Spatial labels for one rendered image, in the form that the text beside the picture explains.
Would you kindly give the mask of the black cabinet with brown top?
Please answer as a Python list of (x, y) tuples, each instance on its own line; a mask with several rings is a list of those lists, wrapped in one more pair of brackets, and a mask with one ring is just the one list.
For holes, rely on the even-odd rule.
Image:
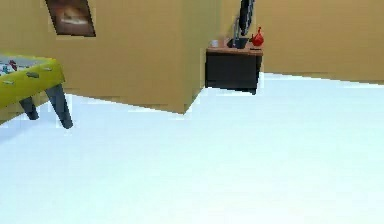
[(208, 47), (205, 62), (205, 86), (256, 94), (263, 50)]

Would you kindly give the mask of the brown framed wall picture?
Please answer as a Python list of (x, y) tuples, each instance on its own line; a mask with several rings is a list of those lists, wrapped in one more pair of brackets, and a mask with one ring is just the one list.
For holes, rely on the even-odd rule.
[(88, 0), (45, 0), (57, 35), (95, 37)]

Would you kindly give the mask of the red vase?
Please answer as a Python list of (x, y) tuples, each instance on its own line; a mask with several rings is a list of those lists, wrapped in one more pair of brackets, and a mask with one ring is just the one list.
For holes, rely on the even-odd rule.
[(261, 46), (264, 43), (264, 37), (261, 33), (261, 28), (258, 28), (256, 35), (251, 36), (251, 42), (254, 46)]

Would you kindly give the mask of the yellow table football table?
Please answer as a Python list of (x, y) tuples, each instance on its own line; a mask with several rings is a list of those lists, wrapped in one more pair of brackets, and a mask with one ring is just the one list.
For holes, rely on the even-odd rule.
[(62, 84), (61, 64), (53, 58), (0, 53), (0, 111), (19, 104), (30, 120), (39, 118), (33, 96), (45, 92), (62, 126), (73, 126)]

